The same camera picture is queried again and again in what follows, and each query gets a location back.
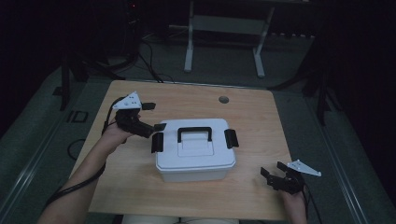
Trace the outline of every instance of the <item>box handle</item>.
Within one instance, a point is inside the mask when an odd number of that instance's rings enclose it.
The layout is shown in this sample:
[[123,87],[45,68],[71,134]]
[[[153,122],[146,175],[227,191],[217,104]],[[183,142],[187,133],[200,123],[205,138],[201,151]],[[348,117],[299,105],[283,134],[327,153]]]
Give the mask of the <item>box handle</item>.
[[190,127],[190,128],[179,128],[177,130],[177,142],[181,143],[181,133],[196,133],[196,132],[207,132],[207,141],[212,141],[212,129],[210,127]]

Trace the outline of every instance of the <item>wooden table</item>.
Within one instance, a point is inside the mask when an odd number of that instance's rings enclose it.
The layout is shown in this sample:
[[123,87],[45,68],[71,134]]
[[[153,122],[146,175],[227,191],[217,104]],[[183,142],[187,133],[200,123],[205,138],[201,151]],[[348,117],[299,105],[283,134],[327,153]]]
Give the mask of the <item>wooden table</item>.
[[[91,212],[172,217],[286,219],[277,191],[260,175],[284,174],[276,162],[290,161],[273,94],[269,91],[150,82],[113,81],[92,125],[75,169],[99,139],[108,109],[121,96],[137,91],[141,120],[153,125],[164,119],[226,119],[239,146],[236,165],[222,180],[165,183],[151,154],[151,139],[132,136],[107,160],[90,207]],[[229,98],[228,104],[219,101]]]

